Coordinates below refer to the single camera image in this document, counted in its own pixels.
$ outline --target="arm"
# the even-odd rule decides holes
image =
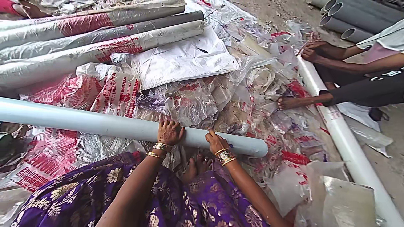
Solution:
[[[344,61],[328,59],[317,55],[317,53],[312,49],[305,49],[302,52],[302,58],[313,63],[321,64],[328,68],[347,71],[354,74],[368,74],[372,72],[394,69],[404,65],[404,54],[402,53],[388,56],[368,64],[346,63]]]
[[[229,148],[227,141],[221,138],[219,135],[216,135],[213,130],[209,130],[209,133],[205,135],[205,138],[210,143],[210,151],[213,154],[223,148]],[[241,167],[237,160],[227,163],[225,167],[229,171],[237,187],[272,227],[293,226],[293,224],[288,224],[282,218],[268,196]]]
[[[161,122],[158,129],[158,141],[167,145],[177,144],[184,135],[184,128],[174,121]],[[153,149],[152,152],[165,156],[166,152]],[[163,163],[162,158],[146,156],[135,168],[118,191],[111,205],[102,215],[96,227],[100,226],[138,226],[140,215],[144,215],[145,205]]]
[[[366,51],[366,50],[362,50],[356,46],[351,46],[348,48],[341,48],[341,47],[333,46],[325,41],[309,42],[305,46],[305,49],[306,48],[312,49],[312,50],[320,49],[325,54],[324,57],[328,57],[328,58],[340,60],[340,61]]]

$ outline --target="hand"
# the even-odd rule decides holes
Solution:
[[[184,136],[185,128],[175,121],[160,122],[158,125],[157,142],[170,146],[176,145]]]
[[[229,144],[227,140],[223,139],[219,135],[217,135],[213,129],[209,130],[209,133],[205,135],[206,141],[210,143],[210,151],[215,154],[216,152],[229,148]]]
[[[306,61],[315,63],[320,58],[320,56],[317,55],[315,50],[305,47],[302,52],[302,58]]]
[[[308,42],[305,45],[305,48],[309,48],[309,49],[316,49],[317,47],[321,47],[323,45],[327,45],[328,43],[325,41],[313,41],[313,42]]]

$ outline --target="person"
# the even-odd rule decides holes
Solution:
[[[209,170],[212,160],[200,154],[190,158],[182,181],[163,167],[171,146],[184,136],[179,123],[161,122],[158,142],[143,160],[140,152],[122,153],[48,182],[12,226],[293,226],[213,130],[205,139],[234,183]]]
[[[347,63],[366,51],[363,64]],[[315,97],[278,99],[280,110],[321,103],[353,102],[381,107],[404,102],[404,19],[355,46],[341,48],[324,41],[309,42],[302,58],[314,64],[327,90]]]

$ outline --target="woman's left hand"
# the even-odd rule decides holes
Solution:
[[[158,125],[157,142],[176,145],[184,136],[185,128],[175,121],[164,121]]]

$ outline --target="gold bangle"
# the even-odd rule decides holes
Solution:
[[[223,163],[222,166],[224,166],[224,165],[226,165],[227,163],[229,163],[229,162],[231,162],[231,161],[233,161],[233,160],[236,160],[236,159],[237,159],[237,158],[232,158],[232,159],[230,159],[229,161]]]
[[[229,150],[229,148],[223,148],[222,150],[218,150],[218,151],[215,153],[215,156],[216,156],[217,154],[219,154],[220,152],[222,152],[222,151],[227,151],[227,150]]]
[[[220,163],[222,166],[226,165],[227,163],[237,159],[236,156],[234,156],[229,150],[223,151],[217,156],[217,159],[219,159]]]
[[[165,151],[165,152],[170,152],[171,149],[172,149],[172,146],[164,144],[164,143],[157,142],[157,143],[154,144],[153,148],[154,149],[159,149],[159,150],[162,150],[162,151]]]
[[[156,158],[161,158],[161,159],[165,159],[166,158],[166,156],[160,156],[160,155],[158,155],[158,154],[156,154],[156,153],[154,153],[154,152],[146,152],[146,155],[149,155],[149,156],[153,156],[153,157],[156,157]]]

